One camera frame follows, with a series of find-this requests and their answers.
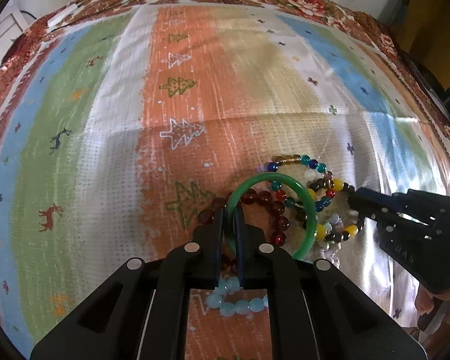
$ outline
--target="green ring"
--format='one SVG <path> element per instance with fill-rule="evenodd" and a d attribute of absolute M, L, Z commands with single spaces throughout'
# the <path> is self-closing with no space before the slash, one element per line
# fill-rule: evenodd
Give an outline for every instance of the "green ring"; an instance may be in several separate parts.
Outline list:
<path fill-rule="evenodd" d="M 307 213 L 307 229 L 305 238 L 303 239 L 300 247 L 292 254 L 292 257 L 298 260 L 304 258 L 304 256 L 310 251 L 315 242 L 315 236 L 317 232 L 317 209 L 315 208 L 315 202 L 308 194 L 307 189 L 301 185 L 294 178 L 284 175 L 283 173 L 267 172 L 259 173 L 241 183 L 236 190 L 233 191 L 226 205 L 226 213 L 228 219 L 227 232 L 225 234 L 230 248 L 235 253 L 235 236 L 232 232 L 233 228 L 233 215 L 235 213 L 236 205 L 239 204 L 242 195 L 247 190 L 262 181 L 280 181 L 282 184 L 290 187 L 303 202 L 303 207 Z"/>

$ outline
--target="orange reindeer print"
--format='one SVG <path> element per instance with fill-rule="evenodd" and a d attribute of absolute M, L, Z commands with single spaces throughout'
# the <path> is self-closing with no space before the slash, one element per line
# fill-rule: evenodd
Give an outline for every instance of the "orange reindeer print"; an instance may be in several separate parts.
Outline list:
<path fill-rule="evenodd" d="M 63 216 L 62 215 L 63 209 L 60 206 L 56 205 L 55 203 L 53 203 L 53 206 L 49 207 L 46 211 L 38 212 L 39 216 L 44 216 L 46 218 L 45 223 L 40 223 L 40 225 L 43 227 L 43 229 L 41 229 L 40 232 L 47 231 L 47 230 L 53 230 L 52 214 L 54 212 L 58 212 L 58 214 L 60 216 Z"/>

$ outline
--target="cable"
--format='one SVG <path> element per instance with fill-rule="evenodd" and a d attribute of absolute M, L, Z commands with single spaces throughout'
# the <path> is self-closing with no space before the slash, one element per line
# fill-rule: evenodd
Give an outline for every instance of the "cable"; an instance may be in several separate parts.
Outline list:
<path fill-rule="evenodd" d="M 122 2 L 120 2 L 119 4 L 113 4 L 113 5 L 111 5 L 110 7 L 104 8 L 104 9 L 98 11 L 98 12 L 93 12 L 93 13 L 91 13 L 91 14 L 89 14 L 89 15 L 85 15 L 85 16 L 83 16 L 83 17 L 80 17 L 79 19 L 77 19 L 77 20 L 75 20 L 75 21 L 72 21 L 71 23 L 64 24 L 63 26 L 54 28 L 54 29 L 51 30 L 49 33 L 55 32 L 55 31 L 60 30 L 60 29 L 62 29 L 62 28 L 69 27 L 69 26 L 71 26 L 71 25 L 77 23 L 78 21 L 81 21 L 81 20 L 84 20 L 84 19 L 88 19 L 89 17 L 93 17 L 93 16 L 95 16 L 95 15 L 99 15 L 99 14 L 101 14 L 101 13 L 103 13 L 103 12 L 108 11 L 108 10 L 111 10 L 111 9 L 114 9 L 114 8 L 117 8 L 117 7 L 120 7 L 121 5 L 125 5 L 125 4 L 129 3 L 131 0 L 128 0 L 128 1 L 126 1 L 126 2 L 123 2 L 123 0 L 119 0 L 119 1 L 122 1 Z"/>
<path fill-rule="evenodd" d="M 308 194 L 307 189 L 294 178 L 283 173 L 260 173 L 245 180 L 238 186 L 236 190 L 233 191 L 226 205 L 226 213 L 228 219 L 228 226 L 226 226 L 226 229 L 228 229 L 228 231 L 226 232 L 225 236 L 230 248 L 235 254 L 235 236 L 230 230 L 233 228 L 233 215 L 235 213 L 236 205 L 239 203 L 242 195 L 247 192 L 248 188 L 251 188 L 255 184 L 258 184 L 262 181 L 280 181 L 281 183 L 290 187 L 298 195 L 298 198 L 303 202 L 303 207 L 305 208 L 305 212 L 307 213 L 306 234 L 302 244 L 292 255 L 292 257 L 295 259 L 303 259 L 305 255 L 310 251 L 313 246 L 313 242 L 315 241 L 318 221 L 317 209 L 315 208 L 315 202 Z"/>
<path fill-rule="evenodd" d="M 22 12 L 22 13 L 30 16 L 30 17 L 32 17 L 34 20 L 37 20 L 37 18 L 34 15 L 32 15 L 30 12 L 28 12 L 28 11 L 20 11 L 20 12 Z"/>

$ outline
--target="blue stripe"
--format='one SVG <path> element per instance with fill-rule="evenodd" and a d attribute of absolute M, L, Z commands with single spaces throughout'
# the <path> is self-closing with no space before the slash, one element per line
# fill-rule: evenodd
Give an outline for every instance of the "blue stripe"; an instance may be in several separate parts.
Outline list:
<path fill-rule="evenodd" d="M 343 52 L 339 47 L 332 44 L 329 39 L 320 34 L 320 32 L 327 31 L 332 38 L 333 35 L 329 30 L 290 17 L 279 16 L 279 18 L 298 35 L 307 40 L 315 51 L 333 68 L 335 74 L 342 79 L 344 85 L 355 99 L 370 113 L 371 120 L 377 129 L 379 140 L 385 150 L 386 161 L 394 177 L 397 190 L 407 191 L 412 181 L 422 184 L 423 178 L 416 163 L 416 154 L 413 152 L 404 134 L 400 131 L 401 128 L 409 128 L 411 131 L 411 128 L 405 123 L 402 126 L 397 125 L 394 119 L 396 116 L 407 115 L 398 114 L 397 110 L 391 107 L 383 92 L 373 80 L 367 79 L 363 72 L 357 70 L 350 62 L 350 58 L 356 58 L 354 55 L 351 55 L 351 52 L 348 52 L 348 50 Z M 338 44 L 339 42 L 335 38 L 333 43 Z"/>
<path fill-rule="evenodd" d="M 16 266 L 20 262 L 13 257 L 10 223 L 15 183 L 20 170 L 20 154 L 27 143 L 50 79 L 61 69 L 74 46 L 89 29 L 83 28 L 65 36 L 52 50 L 46 62 L 42 63 L 8 123 L 0 153 L 0 315 L 6 335 L 27 359 L 34 343 L 22 314 Z M 20 128 L 15 132 L 18 123 Z M 9 288 L 8 295 L 3 288 L 4 281 Z"/>

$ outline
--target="black wire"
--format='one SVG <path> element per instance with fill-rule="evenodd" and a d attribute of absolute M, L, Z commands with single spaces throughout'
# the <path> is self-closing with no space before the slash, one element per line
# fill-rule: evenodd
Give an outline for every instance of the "black wire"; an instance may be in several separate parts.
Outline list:
<path fill-rule="evenodd" d="M 20 11 L 20 12 L 22 12 L 22 13 L 24 13 L 24 14 L 27 14 L 28 16 L 33 17 L 34 20 L 37 20 L 37 18 L 36 18 L 34 15 L 32 15 L 30 12 L 28 12 L 28 11 Z"/>
<path fill-rule="evenodd" d="M 98 11 L 98 12 L 93 12 L 93 13 L 91 13 L 91 14 L 89 14 L 89 15 L 85 15 L 85 16 L 83 16 L 83 17 L 80 17 L 79 19 L 77 19 L 77 20 L 75 20 L 75 21 L 72 21 L 71 23 L 64 24 L 63 26 L 54 28 L 53 30 L 50 31 L 50 33 L 55 32 L 55 31 L 57 31 L 57 30 L 60 30 L 60 29 L 62 29 L 62 28 L 69 27 L 69 26 L 71 26 L 71 25 L 77 23 L 78 21 L 81 21 L 81 20 L 84 20 L 84 19 L 88 19 L 89 17 L 95 16 L 95 15 L 99 15 L 99 14 L 101 14 L 101 13 L 103 13 L 103 12 L 108 11 L 108 10 L 111 10 L 111 9 L 114 9 L 114 8 L 117 8 L 117 7 L 120 7 L 120 6 L 122 6 L 122 5 L 125 5 L 126 3 L 129 3 L 131 0 L 128 0 L 128 1 L 126 1 L 126 2 L 123 2 L 123 0 L 119 0 L 119 1 L 120 1 L 120 3 L 118 3 L 118 4 L 113 4 L 113 5 L 111 5 L 110 7 L 104 8 L 104 9 Z"/>

